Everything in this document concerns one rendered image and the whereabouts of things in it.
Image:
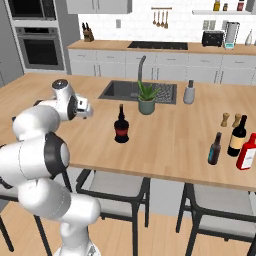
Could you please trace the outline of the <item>white wall shelf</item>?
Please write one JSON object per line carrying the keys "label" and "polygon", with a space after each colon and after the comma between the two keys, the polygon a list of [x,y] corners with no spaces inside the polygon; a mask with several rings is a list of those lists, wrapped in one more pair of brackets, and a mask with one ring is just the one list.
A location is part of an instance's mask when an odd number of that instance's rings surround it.
{"label": "white wall shelf", "polygon": [[193,15],[256,15],[252,14],[248,11],[236,11],[236,10],[228,10],[228,11],[211,11],[211,10],[192,10]]}

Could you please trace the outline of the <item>dark grey sink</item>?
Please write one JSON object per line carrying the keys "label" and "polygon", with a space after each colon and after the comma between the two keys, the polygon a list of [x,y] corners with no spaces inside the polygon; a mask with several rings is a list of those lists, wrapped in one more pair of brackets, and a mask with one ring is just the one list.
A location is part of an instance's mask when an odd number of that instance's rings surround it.
{"label": "dark grey sink", "polygon": [[[152,83],[152,89],[158,90],[155,102],[161,104],[176,104],[177,85],[166,83]],[[137,101],[139,86],[137,82],[111,80],[103,90],[100,99]]]}

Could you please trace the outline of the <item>black toaster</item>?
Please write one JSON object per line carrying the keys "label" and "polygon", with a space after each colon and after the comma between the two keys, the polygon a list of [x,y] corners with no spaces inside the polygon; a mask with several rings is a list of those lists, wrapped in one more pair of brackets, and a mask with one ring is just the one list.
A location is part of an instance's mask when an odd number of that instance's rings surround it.
{"label": "black toaster", "polygon": [[202,45],[221,47],[223,43],[223,31],[204,31],[202,36]]}

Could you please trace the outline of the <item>grey base cupboards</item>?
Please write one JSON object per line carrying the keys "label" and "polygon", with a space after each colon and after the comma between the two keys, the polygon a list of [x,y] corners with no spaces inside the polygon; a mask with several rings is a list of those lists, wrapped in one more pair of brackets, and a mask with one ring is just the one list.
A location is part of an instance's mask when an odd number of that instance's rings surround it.
{"label": "grey base cupboards", "polygon": [[256,56],[69,49],[73,75],[256,84]]}

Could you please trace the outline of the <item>black hob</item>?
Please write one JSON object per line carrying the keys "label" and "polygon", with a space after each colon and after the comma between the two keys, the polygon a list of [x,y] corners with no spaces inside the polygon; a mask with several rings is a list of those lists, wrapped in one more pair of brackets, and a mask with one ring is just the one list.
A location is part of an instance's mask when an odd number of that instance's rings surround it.
{"label": "black hob", "polygon": [[186,42],[156,42],[156,41],[133,41],[127,48],[131,49],[165,49],[165,50],[188,50]]}

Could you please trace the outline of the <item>wooden knife block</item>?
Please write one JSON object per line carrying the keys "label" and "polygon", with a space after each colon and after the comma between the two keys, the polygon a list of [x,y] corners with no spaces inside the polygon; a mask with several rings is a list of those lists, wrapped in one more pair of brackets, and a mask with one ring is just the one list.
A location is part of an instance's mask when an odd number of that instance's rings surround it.
{"label": "wooden knife block", "polygon": [[88,23],[82,23],[83,35],[85,42],[92,42],[94,40],[94,36],[92,30],[89,28]]}

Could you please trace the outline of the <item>red bottle with white label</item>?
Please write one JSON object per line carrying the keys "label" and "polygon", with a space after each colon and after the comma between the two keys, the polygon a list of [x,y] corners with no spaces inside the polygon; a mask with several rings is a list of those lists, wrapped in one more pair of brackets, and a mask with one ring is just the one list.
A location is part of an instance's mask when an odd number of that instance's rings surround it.
{"label": "red bottle with white label", "polygon": [[243,144],[241,152],[236,162],[239,170],[250,169],[256,155],[256,133],[250,135],[249,140]]}

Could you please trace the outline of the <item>grey wall cupboards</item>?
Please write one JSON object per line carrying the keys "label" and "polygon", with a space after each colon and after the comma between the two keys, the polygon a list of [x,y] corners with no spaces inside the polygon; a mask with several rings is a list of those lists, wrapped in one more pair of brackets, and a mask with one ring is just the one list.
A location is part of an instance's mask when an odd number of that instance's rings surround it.
{"label": "grey wall cupboards", "polygon": [[132,0],[66,0],[69,14],[129,14]]}

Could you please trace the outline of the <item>dark bottle with red label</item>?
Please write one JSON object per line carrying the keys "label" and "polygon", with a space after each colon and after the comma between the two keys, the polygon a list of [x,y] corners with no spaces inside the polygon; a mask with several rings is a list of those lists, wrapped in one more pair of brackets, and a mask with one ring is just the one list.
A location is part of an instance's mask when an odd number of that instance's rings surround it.
{"label": "dark bottle with red label", "polygon": [[116,132],[115,141],[118,143],[126,143],[129,140],[129,122],[125,120],[123,105],[119,106],[118,120],[114,123],[114,128]]}

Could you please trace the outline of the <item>green plant in grey pot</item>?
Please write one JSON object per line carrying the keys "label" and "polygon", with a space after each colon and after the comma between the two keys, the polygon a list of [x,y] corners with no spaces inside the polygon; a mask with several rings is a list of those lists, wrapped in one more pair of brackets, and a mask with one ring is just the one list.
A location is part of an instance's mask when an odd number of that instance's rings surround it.
{"label": "green plant in grey pot", "polygon": [[155,98],[160,89],[154,89],[153,85],[145,86],[141,81],[138,81],[138,109],[143,115],[150,115],[155,110]]}

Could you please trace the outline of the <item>steel microwave oven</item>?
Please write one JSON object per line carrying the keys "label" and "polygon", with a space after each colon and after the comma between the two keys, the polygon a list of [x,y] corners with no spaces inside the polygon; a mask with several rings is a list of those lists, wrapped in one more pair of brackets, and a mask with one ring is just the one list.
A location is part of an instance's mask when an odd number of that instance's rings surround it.
{"label": "steel microwave oven", "polygon": [[14,19],[55,20],[53,0],[8,0]]}

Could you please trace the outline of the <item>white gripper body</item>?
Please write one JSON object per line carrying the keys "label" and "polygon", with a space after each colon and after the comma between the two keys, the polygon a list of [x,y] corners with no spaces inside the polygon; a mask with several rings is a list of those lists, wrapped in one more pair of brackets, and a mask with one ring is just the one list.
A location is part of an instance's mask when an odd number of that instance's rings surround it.
{"label": "white gripper body", "polygon": [[90,102],[86,98],[82,98],[79,101],[79,115],[83,118],[88,118],[93,116],[93,108]]}

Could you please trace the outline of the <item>dark bottle with tan label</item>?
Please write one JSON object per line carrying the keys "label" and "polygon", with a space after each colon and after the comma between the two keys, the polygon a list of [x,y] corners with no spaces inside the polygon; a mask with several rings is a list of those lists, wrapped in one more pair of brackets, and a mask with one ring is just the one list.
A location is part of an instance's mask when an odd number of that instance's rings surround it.
{"label": "dark bottle with tan label", "polygon": [[243,146],[244,139],[246,137],[246,128],[245,128],[246,120],[247,120],[247,116],[243,115],[241,117],[239,125],[235,127],[232,131],[232,135],[231,135],[228,150],[227,150],[227,153],[232,157],[236,157]]}

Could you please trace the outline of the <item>grey blender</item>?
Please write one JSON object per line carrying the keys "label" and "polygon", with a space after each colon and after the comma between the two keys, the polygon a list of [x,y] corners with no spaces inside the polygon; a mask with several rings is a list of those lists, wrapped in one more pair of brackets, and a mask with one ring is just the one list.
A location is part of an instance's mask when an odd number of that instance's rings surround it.
{"label": "grey blender", "polygon": [[226,24],[225,36],[223,41],[223,46],[225,49],[233,49],[235,47],[239,27],[239,22],[228,22]]}

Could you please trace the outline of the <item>brown bottle with blue label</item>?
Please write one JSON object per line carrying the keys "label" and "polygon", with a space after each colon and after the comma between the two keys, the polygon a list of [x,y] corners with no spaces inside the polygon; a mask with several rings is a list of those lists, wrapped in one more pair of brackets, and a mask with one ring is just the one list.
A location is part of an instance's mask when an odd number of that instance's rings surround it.
{"label": "brown bottle with blue label", "polygon": [[218,157],[221,150],[220,140],[221,140],[222,133],[218,132],[216,134],[216,138],[214,143],[210,147],[209,155],[208,155],[208,163],[211,165],[216,165],[218,161]]}

